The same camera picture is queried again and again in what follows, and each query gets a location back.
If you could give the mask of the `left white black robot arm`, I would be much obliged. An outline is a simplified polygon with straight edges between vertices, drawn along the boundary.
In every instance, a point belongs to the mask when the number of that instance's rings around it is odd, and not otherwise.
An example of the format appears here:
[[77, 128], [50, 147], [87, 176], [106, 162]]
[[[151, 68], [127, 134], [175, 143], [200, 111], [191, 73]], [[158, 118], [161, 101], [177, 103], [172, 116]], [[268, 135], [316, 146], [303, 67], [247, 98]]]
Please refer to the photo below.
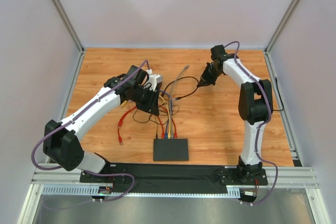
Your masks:
[[85, 152], [80, 141], [108, 112], [125, 101], [132, 101], [137, 109], [158, 116], [162, 82], [162, 75], [136, 66], [131, 66], [127, 73], [108, 79], [79, 110], [59, 122], [50, 120], [45, 125], [44, 154], [66, 171], [78, 168], [100, 173], [107, 160], [98, 154]]

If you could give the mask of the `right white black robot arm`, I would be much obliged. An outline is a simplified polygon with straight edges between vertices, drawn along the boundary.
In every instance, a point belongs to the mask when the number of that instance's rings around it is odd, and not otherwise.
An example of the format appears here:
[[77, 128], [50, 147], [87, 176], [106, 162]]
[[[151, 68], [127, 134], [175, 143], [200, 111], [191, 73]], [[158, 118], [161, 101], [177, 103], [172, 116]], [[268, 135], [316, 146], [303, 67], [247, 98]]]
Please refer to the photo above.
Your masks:
[[224, 45], [211, 48], [211, 60], [197, 86], [215, 85], [217, 78], [224, 74], [240, 87], [238, 113], [244, 121], [244, 145], [233, 176], [243, 182], [254, 179], [263, 170], [263, 134], [273, 112], [271, 82], [250, 72], [237, 57], [237, 53], [227, 53]]

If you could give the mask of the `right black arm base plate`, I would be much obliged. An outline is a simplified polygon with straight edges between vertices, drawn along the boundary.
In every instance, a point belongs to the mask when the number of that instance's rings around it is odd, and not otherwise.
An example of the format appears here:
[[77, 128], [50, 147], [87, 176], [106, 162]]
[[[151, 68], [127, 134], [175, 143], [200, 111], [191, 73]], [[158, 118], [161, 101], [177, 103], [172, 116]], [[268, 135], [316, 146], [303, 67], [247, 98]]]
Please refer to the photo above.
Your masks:
[[215, 174], [219, 176], [222, 185], [268, 185], [266, 171], [258, 165], [240, 166], [233, 168], [222, 167]]

